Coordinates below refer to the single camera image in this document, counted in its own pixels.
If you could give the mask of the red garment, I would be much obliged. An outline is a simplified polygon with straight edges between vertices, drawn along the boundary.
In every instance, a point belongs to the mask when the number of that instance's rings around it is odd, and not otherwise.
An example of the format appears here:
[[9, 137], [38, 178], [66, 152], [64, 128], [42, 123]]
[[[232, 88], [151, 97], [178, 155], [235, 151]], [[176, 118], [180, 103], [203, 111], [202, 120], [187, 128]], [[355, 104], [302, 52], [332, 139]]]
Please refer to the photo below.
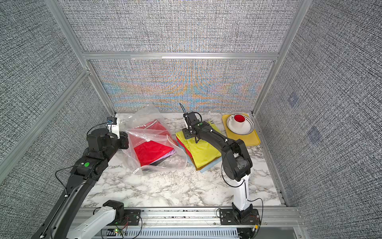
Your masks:
[[178, 142], [179, 147], [181, 147], [185, 151], [185, 153], [187, 154], [188, 162], [194, 163], [194, 159], [193, 159], [190, 151], [185, 147], [185, 145], [178, 138], [177, 138], [177, 142]]

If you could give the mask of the yellow garment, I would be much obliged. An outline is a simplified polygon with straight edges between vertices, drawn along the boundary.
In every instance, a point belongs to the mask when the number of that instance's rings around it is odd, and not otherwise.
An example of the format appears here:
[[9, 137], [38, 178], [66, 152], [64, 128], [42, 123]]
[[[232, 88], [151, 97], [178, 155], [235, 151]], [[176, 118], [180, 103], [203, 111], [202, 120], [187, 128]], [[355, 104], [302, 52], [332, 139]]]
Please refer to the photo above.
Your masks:
[[176, 132], [176, 139], [177, 138], [192, 154], [194, 165], [197, 169], [221, 157], [220, 151], [205, 140], [200, 139], [196, 142], [195, 138], [185, 139], [181, 130]]

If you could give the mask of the light blue trousers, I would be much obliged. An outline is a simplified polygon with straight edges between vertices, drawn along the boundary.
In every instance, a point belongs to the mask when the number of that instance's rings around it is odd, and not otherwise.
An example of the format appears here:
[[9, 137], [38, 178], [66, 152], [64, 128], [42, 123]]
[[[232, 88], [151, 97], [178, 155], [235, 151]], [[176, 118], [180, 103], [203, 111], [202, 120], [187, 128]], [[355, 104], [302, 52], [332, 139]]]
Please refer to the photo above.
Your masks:
[[215, 160], [213, 160], [212, 162], [210, 162], [209, 164], [197, 169], [194, 165], [194, 162], [193, 162], [193, 159], [189, 156], [187, 156], [187, 162], [193, 166], [196, 171], [200, 172], [200, 173], [204, 173], [204, 172], [207, 172], [208, 170], [210, 170], [211, 168], [213, 168], [214, 166], [216, 166], [218, 163], [222, 162], [222, 158], [219, 157], [219, 158], [216, 158]]

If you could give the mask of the red striped waistband shorts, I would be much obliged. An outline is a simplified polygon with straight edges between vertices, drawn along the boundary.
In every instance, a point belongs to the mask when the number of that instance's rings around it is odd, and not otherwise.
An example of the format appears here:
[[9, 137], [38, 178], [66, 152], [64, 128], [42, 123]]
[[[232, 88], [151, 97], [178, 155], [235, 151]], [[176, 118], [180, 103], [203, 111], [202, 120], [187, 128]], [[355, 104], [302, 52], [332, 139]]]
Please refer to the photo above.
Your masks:
[[129, 137], [141, 166], [175, 154], [175, 149], [168, 141], [172, 139], [170, 133], [157, 119], [134, 128]]

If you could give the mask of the clear plastic vacuum bag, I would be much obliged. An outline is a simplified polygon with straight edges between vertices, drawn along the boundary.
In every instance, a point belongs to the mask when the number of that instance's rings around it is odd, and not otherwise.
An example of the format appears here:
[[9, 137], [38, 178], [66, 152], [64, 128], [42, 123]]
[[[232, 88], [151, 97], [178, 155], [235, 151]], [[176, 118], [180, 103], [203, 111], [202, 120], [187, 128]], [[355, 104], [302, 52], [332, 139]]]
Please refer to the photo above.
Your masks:
[[119, 129], [128, 136], [123, 163], [133, 174], [148, 175], [185, 169], [187, 156], [164, 116], [153, 105], [134, 114], [118, 114]]

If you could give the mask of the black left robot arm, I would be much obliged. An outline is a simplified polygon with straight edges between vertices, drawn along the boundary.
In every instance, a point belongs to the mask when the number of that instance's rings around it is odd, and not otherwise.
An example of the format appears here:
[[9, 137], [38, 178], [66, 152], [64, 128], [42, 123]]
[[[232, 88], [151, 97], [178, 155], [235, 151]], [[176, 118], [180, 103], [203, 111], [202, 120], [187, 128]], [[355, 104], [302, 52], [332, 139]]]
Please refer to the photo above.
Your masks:
[[33, 239], [65, 239], [83, 201], [120, 149], [128, 149], [128, 134], [100, 128], [87, 135], [88, 147], [70, 169], [68, 182], [57, 203], [32, 236]]

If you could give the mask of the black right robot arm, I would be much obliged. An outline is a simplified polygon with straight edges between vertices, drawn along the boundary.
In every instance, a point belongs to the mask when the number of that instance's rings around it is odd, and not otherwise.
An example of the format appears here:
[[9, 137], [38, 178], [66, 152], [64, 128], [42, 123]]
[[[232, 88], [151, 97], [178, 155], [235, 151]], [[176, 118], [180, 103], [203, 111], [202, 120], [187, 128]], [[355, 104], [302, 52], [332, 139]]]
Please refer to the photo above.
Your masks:
[[216, 131], [202, 120], [197, 112], [183, 113], [186, 127], [182, 129], [186, 139], [204, 140], [221, 153], [221, 175], [228, 176], [225, 183], [233, 190], [232, 214], [237, 222], [248, 218], [253, 205], [248, 200], [248, 181], [253, 166], [247, 147], [242, 140], [233, 140]]

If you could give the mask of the white cup red inside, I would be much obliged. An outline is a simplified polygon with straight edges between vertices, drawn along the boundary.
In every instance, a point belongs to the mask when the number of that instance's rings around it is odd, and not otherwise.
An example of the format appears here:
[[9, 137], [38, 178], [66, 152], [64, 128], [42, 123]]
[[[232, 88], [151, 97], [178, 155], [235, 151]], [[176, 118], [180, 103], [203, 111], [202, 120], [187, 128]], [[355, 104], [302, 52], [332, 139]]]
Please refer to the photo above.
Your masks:
[[246, 122], [246, 118], [241, 114], [231, 115], [229, 118], [227, 126], [231, 131], [238, 133], [242, 131]]

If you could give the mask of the white patterned saucer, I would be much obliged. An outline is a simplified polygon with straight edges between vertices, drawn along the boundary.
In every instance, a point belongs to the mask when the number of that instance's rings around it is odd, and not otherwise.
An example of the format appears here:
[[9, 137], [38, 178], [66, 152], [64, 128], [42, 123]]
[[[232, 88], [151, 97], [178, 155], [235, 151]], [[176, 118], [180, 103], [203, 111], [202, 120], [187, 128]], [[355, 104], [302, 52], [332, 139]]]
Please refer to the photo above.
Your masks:
[[226, 125], [229, 130], [238, 135], [248, 135], [255, 130], [253, 121], [246, 115], [234, 114], [228, 116]]

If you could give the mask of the black folded garment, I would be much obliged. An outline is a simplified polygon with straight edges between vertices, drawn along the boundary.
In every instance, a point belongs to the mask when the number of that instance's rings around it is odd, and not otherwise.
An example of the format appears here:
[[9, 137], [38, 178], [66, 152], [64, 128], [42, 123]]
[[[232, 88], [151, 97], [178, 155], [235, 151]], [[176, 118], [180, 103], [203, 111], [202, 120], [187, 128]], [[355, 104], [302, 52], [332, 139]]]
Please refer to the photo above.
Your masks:
[[170, 157], [171, 157], [171, 155], [167, 156], [167, 157], [164, 157], [164, 158], [162, 158], [160, 160], [157, 160], [157, 161], [151, 163], [150, 166], [158, 166], [159, 164], [161, 164], [162, 162], [164, 162], [165, 160], [167, 160]]

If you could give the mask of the yellow plastic tray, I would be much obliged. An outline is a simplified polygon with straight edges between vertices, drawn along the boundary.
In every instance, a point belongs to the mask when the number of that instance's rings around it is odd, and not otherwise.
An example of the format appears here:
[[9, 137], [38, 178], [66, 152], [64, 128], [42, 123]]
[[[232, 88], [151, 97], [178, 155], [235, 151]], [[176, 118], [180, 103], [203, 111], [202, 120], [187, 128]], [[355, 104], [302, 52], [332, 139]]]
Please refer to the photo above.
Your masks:
[[228, 138], [240, 139], [246, 146], [260, 145], [261, 141], [255, 130], [255, 124], [247, 114], [226, 114], [222, 116], [222, 122]]

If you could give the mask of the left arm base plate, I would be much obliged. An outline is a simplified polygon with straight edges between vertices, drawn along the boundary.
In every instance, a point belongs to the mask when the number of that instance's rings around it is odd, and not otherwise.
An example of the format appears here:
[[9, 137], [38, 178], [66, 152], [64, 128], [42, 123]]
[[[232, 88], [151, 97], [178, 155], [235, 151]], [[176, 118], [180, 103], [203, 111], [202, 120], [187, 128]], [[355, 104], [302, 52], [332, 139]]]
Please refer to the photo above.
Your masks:
[[140, 223], [141, 210], [117, 210], [114, 220], [108, 226], [138, 226]]

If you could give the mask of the aluminium front rail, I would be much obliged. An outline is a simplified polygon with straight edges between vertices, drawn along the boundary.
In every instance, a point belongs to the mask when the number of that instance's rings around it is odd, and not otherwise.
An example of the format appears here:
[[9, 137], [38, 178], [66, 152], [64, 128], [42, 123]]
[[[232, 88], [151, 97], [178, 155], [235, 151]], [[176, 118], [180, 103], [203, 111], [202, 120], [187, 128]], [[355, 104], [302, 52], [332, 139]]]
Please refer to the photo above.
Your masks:
[[[221, 225], [217, 215], [218, 209], [231, 209], [230, 207], [138, 207], [125, 208], [126, 210], [141, 210], [140, 223], [138, 226], [108, 226], [109, 221], [90, 223], [91, 217], [101, 212], [96, 208], [81, 208], [76, 214], [71, 231], [88, 232], [94, 229], [99, 232], [102, 229], [149, 229], [149, 228], [253, 228], [251, 225]], [[305, 228], [300, 211], [295, 207], [283, 206], [256, 206], [261, 217], [261, 228]]]

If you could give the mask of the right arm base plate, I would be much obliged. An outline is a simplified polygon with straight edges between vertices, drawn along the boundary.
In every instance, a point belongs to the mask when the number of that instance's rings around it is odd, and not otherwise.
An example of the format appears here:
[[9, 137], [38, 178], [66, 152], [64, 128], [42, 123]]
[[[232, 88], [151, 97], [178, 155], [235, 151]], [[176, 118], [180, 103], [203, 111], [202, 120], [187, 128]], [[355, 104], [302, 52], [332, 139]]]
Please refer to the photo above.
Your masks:
[[221, 225], [261, 225], [261, 217], [259, 211], [254, 208], [248, 208], [243, 212], [238, 212], [235, 209], [218, 209], [217, 215]]

